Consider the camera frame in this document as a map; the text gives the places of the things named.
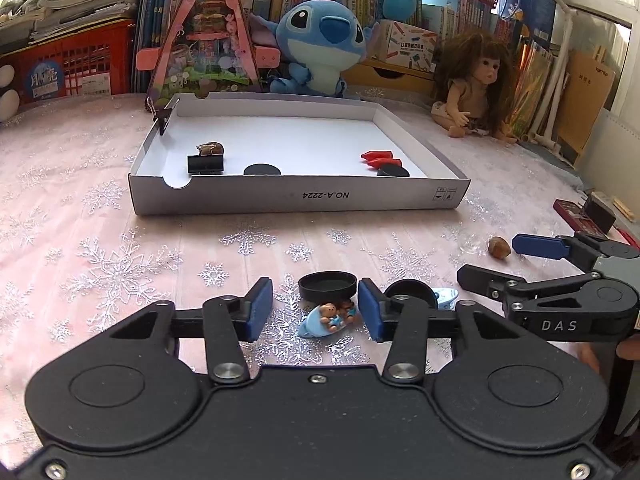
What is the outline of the operator right hand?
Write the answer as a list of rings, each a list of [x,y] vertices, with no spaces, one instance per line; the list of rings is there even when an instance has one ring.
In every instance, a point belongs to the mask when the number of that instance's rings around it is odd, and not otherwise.
[[[601,367],[596,352],[590,344],[578,344],[576,347],[577,359],[587,364],[595,372],[600,373]],[[639,335],[629,337],[620,342],[616,348],[616,356],[626,361],[640,360],[640,341]]]

